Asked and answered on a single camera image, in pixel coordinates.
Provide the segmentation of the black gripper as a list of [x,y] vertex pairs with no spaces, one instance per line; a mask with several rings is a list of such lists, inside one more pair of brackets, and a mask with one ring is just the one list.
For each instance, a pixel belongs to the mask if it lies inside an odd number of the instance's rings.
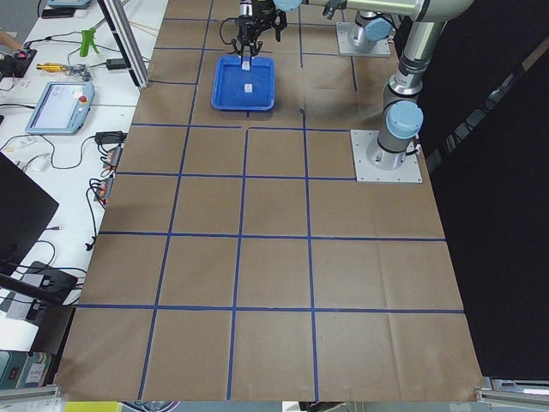
[[250,43],[250,56],[257,56],[262,49],[262,41],[257,40],[263,31],[275,24],[275,5],[273,3],[241,3],[236,25],[237,38],[231,39],[233,52],[243,54],[241,43]]
[[272,21],[272,28],[275,32],[276,41],[281,42],[281,34],[287,28],[287,14],[284,11],[275,11],[275,18]]

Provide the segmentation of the person hand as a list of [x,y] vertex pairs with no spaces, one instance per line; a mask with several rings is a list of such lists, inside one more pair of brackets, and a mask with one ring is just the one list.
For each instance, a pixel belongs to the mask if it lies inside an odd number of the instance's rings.
[[16,51],[20,50],[23,45],[11,34],[0,30],[0,44],[7,46],[10,50]]

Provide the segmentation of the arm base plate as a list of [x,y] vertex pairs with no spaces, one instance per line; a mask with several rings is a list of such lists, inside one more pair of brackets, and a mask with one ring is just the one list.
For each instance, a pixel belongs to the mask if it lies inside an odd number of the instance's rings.
[[365,29],[354,22],[338,22],[336,34],[340,56],[389,58],[391,51],[386,39],[371,41],[365,37]]
[[377,130],[350,130],[356,181],[374,184],[421,184],[417,151],[413,143],[399,154],[383,150]]

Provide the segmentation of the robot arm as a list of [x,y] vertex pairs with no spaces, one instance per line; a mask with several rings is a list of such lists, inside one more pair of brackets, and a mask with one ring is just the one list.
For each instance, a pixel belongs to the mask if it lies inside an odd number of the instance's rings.
[[369,162],[381,170],[392,171],[407,157],[407,147],[418,134],[424,115],[417,106],[422,76],[448,21],[463,14],[471,1],[310,1],[326,12],[344,9],[407,15],[413,21],[398,70],[383,90],[383,126],[377,139],[366,150]]
[[[230,21],[225,19],[220,25],[220,38],[226,45],[231,45],[233,52],[244,58],[257,56],[262,49],[260,36],[268,30],[274,31],[275,40],[281,42],[281,34],[287,28],[287,12],[298,9],[306,1],[240,1],[239,14],[232,18],[238,33],[230,41],[222,37],[223,25]],[[387,39],[395,30],[395,24],[380,12],[358,10],[352,24],[349,41],[354,46],[366,43],[377,43]]]

